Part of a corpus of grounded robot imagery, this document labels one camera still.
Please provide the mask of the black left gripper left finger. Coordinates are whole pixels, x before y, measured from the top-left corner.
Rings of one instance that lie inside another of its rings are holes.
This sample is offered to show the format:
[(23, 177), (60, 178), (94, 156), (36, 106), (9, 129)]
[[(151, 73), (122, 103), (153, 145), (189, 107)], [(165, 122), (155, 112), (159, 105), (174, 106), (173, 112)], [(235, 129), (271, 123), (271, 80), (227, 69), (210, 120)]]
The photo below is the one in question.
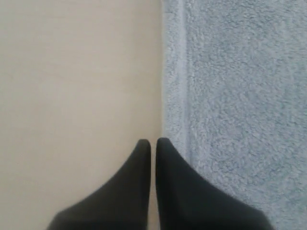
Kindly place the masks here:
[(151, 145), (140, 139), (102, 187), (59, 212), (49, 230), (145, 230), (151, 186)]

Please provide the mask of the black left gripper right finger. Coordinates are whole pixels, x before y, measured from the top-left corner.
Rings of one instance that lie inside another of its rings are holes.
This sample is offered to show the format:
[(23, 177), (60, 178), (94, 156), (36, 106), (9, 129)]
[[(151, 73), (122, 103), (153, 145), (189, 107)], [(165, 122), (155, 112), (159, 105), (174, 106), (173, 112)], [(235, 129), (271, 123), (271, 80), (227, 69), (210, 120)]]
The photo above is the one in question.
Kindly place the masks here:
[(168, 138), (156, 144), (155, 183), (162, 230), (271, 230), (263, 212), (203, 179)]

